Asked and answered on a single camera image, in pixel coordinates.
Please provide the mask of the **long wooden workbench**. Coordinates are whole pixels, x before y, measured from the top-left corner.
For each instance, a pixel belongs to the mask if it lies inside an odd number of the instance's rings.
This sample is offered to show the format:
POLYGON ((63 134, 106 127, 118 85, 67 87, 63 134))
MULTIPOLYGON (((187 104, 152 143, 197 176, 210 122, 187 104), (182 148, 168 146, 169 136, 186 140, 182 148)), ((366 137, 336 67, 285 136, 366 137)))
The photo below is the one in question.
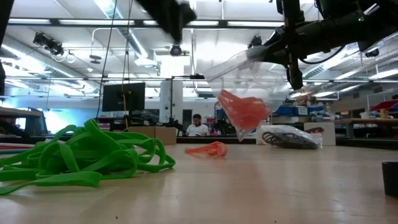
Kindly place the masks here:
POLYGON ((398 150, 398 138, 388 138, 391 128, 398 128, 398 119, 361 119, 345 118, 335 120, 335 125, 341 124, 346 128, 345 137, 336 138, 337 146, 364 147, 374 149, 398 150), (382 128, 382 138, 356 138, 354 136, 355 124, 376 124, 382 128))

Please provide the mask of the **small black ceiling device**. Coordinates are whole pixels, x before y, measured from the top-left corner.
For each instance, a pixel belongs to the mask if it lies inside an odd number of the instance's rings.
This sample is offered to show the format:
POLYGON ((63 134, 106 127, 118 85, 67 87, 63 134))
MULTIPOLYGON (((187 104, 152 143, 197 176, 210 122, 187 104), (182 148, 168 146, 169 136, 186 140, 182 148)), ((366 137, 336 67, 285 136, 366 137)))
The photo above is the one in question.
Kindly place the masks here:
POLYGON ((262 39, 261 36, 255 35, 252 40, 250 41, 248 48, 256 47, 262 45, 262 39))

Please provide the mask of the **red bin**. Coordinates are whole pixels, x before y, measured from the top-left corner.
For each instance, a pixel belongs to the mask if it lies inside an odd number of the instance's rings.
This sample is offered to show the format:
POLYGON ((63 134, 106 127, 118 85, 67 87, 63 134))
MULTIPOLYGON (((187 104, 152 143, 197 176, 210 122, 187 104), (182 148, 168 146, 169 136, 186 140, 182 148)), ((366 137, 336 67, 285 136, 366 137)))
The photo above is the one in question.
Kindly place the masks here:
POLYGON ((383 101, 371 108, 371 111, 386 110, 388 112, 398 111, 398 100, 383 101))

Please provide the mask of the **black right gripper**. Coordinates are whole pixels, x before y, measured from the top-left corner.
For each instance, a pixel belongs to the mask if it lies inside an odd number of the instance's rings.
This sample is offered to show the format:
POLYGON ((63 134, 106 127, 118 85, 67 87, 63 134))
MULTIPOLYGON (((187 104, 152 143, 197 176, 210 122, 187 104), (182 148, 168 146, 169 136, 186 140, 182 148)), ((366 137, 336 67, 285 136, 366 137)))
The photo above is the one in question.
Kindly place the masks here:
POLYGON ((277 27, 264 43, 263 62, 284 65, 287 79, 293 90, 303 87, 299 60, 322 50, 316 43, 323 27, 322 21, 306 22, 299 0, 277 0, 277 10, 284 17, 284 25, 277 27))

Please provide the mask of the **small black round object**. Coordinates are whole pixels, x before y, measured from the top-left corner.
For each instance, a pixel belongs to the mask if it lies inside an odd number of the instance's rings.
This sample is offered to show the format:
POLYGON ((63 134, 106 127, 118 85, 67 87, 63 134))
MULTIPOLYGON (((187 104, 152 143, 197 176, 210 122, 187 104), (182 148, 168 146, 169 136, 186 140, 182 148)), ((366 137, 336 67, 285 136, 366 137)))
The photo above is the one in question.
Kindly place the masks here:
POLYGON ((382 175, 384 193, 391 197, 398 197, 398 162, 383 162, 382 175))

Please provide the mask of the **small brown cardboard box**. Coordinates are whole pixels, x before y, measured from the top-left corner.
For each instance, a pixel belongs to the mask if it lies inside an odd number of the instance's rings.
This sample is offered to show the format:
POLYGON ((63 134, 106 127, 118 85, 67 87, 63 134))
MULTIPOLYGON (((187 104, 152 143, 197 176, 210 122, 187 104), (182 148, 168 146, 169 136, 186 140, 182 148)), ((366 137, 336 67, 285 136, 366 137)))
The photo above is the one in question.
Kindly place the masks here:
POLYGON ((165 145, 177 143, 177 129, 164 126, 133 126, 127 129, 129 132, 141 133, 150 138, 157 138, 165 145))

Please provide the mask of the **green rubber band pile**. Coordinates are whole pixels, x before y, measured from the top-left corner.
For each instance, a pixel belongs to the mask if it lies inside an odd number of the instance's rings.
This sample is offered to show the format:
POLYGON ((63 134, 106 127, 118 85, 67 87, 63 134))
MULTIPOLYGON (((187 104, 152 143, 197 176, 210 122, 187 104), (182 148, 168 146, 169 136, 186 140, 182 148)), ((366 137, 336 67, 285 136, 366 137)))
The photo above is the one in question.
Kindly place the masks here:
POLYGON ((80 128, 69 125, 48 142, 0 159, 0 196, 25 186, 79 185, 97 187, 101 180, 131 178, 137 171, 171 169, 161 140, 141 133, 103 131, 89 119, 80 128))

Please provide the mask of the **white hot dog sign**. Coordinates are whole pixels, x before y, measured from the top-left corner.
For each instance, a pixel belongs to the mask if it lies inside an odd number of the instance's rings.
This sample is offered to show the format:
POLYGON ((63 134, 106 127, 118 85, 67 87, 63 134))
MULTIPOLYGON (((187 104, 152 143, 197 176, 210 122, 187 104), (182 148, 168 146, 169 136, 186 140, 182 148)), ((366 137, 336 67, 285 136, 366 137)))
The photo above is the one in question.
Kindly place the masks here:
POLYGON ((324 146, 336 145, 335 124, 332 122, 304 123, 304 130, 322 137, 324 146))

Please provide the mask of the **black flat monitor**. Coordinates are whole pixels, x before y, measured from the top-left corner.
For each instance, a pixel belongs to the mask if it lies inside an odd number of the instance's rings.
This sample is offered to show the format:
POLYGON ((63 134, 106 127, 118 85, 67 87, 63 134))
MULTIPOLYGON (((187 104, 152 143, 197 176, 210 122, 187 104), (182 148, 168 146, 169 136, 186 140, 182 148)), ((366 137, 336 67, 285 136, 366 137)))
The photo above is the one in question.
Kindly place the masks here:
POLYGON ((145 109, 146 84, 105 85, 102 111, 140 111, 145 109))

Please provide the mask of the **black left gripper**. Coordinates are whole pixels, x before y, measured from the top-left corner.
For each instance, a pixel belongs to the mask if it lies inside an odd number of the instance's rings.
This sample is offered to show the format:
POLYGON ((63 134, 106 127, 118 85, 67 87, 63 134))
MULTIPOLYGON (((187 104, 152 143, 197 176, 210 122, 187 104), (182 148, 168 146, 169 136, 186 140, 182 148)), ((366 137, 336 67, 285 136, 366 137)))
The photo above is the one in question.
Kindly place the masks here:
POLYGON ((183 28, 197 18, 195 11, 186 1, 177 0, 136 0, 154 19, 166 17, 162 29, 174 40, 182 41, 183 28))

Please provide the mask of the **wooden table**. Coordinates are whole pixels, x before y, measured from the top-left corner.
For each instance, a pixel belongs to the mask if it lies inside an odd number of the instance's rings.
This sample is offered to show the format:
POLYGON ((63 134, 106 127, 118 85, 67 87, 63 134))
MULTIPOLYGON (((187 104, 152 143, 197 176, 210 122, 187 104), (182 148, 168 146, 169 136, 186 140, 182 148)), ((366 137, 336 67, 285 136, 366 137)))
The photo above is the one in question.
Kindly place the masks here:
POLYGON ((0 106, 0 130, 8 131, 11 134, 15 134, 22 138, 30 138, 30 134, 28 132, 18 128, 15 124, 5 120, 5 118, 25 118, 26 121, 35 121, 41 116, 42 113, 40 111, 26 111, 0 106))

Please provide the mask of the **clear plastic zip bag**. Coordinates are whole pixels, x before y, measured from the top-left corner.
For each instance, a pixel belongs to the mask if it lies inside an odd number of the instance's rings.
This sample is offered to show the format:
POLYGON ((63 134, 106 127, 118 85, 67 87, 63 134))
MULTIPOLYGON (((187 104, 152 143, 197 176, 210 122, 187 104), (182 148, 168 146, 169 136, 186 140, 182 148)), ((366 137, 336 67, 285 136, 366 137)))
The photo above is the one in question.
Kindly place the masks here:
POLYGON ((312 140, 313 142, 317 143, 319 145, 318 149, 322 148, 323 146, 323 141, 322 137, 318 135, 314 135, 312 133, 309 133, 307 131, 302 131, 300 129, 297 129, 293 126, 289 125, 267 125, 262 127, 263 133, 264 132, 272 132, 272 133, 294 133, 299 136, 303 136, 305 138, 308 138, 312 140))
POLYGON ((272 113, 277 111, 289 87, 283 75, 270 71, 259 56, 259 49, 248 49, 203 72, 217 100, 221 90, 227 90, 240 98, 260 98, 270 104, 272 113))

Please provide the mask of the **orange rubber band pile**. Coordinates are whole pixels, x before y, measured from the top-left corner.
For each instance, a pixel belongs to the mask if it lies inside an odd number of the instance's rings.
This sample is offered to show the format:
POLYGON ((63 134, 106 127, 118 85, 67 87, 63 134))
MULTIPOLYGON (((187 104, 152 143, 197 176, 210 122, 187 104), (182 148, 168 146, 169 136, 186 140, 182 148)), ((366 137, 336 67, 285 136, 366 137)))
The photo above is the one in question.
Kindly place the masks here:
MULTIPOLYGON (((240 98, 227 90, 221 90, 218 101, 235 127, 240 141, 272 113, 270 104, 254 96, 240 98)), ((205 146, 186 148, 185 153, 207 157, 225 157, 228 154, 228 147, 225 143, 215 141, 205 146)))

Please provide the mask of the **person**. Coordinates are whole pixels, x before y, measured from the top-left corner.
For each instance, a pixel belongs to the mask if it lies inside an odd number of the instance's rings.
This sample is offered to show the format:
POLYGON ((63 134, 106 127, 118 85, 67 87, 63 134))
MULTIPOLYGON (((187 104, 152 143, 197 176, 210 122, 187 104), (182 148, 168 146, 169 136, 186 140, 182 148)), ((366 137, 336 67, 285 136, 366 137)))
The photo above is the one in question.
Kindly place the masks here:
POLYGON ((187 128, 185 135, 188 137, 208 136, 210 134, 208 126, 201 121, 200 114, 193 115, 193 123, 187 128))

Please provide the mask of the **black rubber band pile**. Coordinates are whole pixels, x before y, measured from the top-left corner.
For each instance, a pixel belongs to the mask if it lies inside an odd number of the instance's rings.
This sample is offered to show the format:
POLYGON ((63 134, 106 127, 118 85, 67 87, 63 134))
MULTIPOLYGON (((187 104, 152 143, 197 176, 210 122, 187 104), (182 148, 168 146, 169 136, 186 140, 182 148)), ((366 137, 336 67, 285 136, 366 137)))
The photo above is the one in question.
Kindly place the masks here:
POLYGON ((266 144, 281 148, 318 149, 319 147, 312 140, 294 133, 272 133, 267 131, 262 134, 262 140, 266 144))

